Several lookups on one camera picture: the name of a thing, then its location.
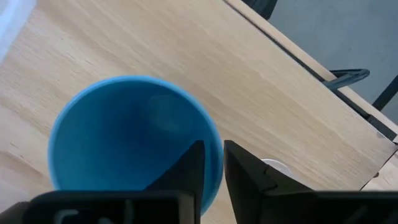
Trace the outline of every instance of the blue cup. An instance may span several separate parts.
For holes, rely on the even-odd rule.
[[[196,140],[205,142],[203,214],[223,173],[209,114],[169,82],[110,78],[81,91],[59,114],[49,141],[51,179],[59,190],[144,190]]]

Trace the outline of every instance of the white object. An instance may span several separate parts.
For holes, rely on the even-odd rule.
[[[287,167],[287,165],[283,164],[282,162],[279,162],[275,159],[261,159],[262,162],[265,162],[266,164],[272,166],[275,168],[277,171],[285,174],[286,176],[295,179],[298,181],[297,176],[295,176],[292,171]]]
[[[36,0],[0,0],[0,63],[35,5]]]

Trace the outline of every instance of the wooden table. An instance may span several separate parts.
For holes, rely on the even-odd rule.
[[[122,74],[182,86],[223,139],[288,164],[309,187],[359,190],[395,145],[264,30],[326,69],[253,13],[238,0],[39,1],[0,65],[0,210],[51,190],[57,114],[84,87]],[[234,222],[224,182],[203,222]]]
[[[293,55],[292,58],[304,63],[309,69],[309,72],[315,72],[318,76],[325,80],[333,80],[336,77],[334,74],[329,72],[325,67],[320,65],[316,60],[311,58],[306,52],[295,45],[291,40],[286,38],[281,32],[275,27],[271,26],[261,16],[255,13],[253,10],[247,7],[245,3],[240,0],[226,0],[226,2],[237,12],[242,14],[250,23],[261,30],[264,35],[277,42],[281,48]],[[384,114],[375,109],[367,101],[361,98],[355,93],[350,87],[346,86],[340,88],[339,91],[344,94],[353,103],[358,105],[367,114],[373,115],[381,123],[386,125],[393,132],[398,134],[398,126],[388,119]],[[398,137],[393,139],[394,143],[398,143]],[[362,189],[363,190],[398,190],[398,152],[396,152],[391,158],[386,161],[381,170],[378,172],[377,177],[372,178]]]

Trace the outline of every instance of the cup rim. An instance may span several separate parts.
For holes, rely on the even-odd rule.
[[[115,83],[120,83],[120,82],[145,82],[145,83],[151,83],[155,85],[159,85],[162,87],[166,87],[169,90],[181,95],[184,97],[186,100],[188,100],[198,111],[199,113],[203,116],[205,121],[207,122],[208,126],[210,127],[211,135],[213,136],[216,144],[216,156],[217,156],[217,162],[218,164],[215,166],[216,168],[216,175],[215,175],[215,182],[209,183],[208,186],[212,187],[212,190],[210,192],[210,196],[208,198],[204,198],[202,200],[202,205],[201,205],[201,214],[204,214],[212,202],[214,201],[216,194],[220,188],[221,184],[221,179],[223,177],[223,147],[221,144],[221,138],[220,135],[218,134],[218,131],[216,129],[216,125],[210,115],[207,113],[205,108],[199,103],[197,99],[195,99],[191,94],[183,90],[182,88],[178,87],[177,85],[174,85],[173,83],[170,83],[165,80],[161,80],[158,78],[150,77],[150,76],[145,76],[145,75],[123,75],[123,76],[118,76],[118,77],[112,77],[112,78],[107,78],[105,80],[98,81],[96,83],[91,84],[90,86],[86,87],[82,91],[80,91],[77,95],[75,95],[61,110],[59,115],[54,121],[53,128],[50,132],[50,137],[49,137],[49,146],[48,146],[48,152],[47,152],[47,162],[49,165],[49,172],[50,172],[50,178],[51,182],[56,190],[60,189],[59,185],[59,179],[55,174],[55,164],[53,158],[53,151],[54,151],[54,146],[55,146],[55,137],[58,134],[58,131],[60,129],[60,126],[66,117],[66,115],[69,113],[69,111],[86,95],[89,93],[104,87],[106,85],[111,85]]]

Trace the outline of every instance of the black chair leg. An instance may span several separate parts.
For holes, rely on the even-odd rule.
[[[398,75],[393,79],[390,85],[380,94],[380,96],[374,101],[373,107],[381,111],[388,102],[396,95],[398,92]]]

